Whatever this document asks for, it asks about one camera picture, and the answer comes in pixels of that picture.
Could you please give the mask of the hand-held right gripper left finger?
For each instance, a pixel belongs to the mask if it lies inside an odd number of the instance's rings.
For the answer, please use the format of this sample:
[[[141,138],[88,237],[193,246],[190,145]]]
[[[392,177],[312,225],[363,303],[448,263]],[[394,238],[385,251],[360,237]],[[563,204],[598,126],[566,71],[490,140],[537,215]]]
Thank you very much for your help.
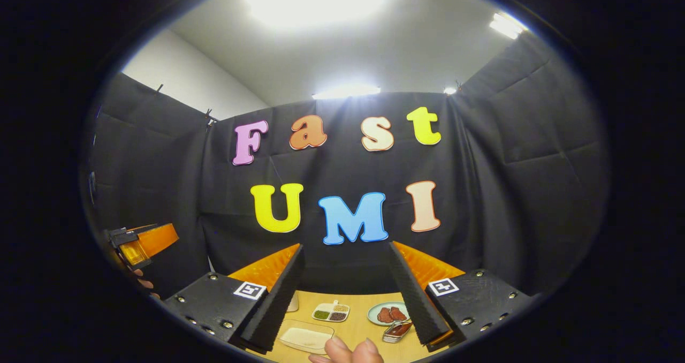
[[[304,268],[303,245],[293,244],[230,275],[209,272],[164,303],[206,338],[267,353]]]

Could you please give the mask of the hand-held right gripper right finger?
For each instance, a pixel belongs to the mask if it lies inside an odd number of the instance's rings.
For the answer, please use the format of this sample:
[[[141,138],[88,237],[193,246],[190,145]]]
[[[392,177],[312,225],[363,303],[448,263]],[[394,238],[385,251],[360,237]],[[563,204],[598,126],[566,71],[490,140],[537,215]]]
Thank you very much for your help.
[[[538,300],[488,270],[465,272],[397,241],[387,261],[418,340],[431,352],[482,338]]]

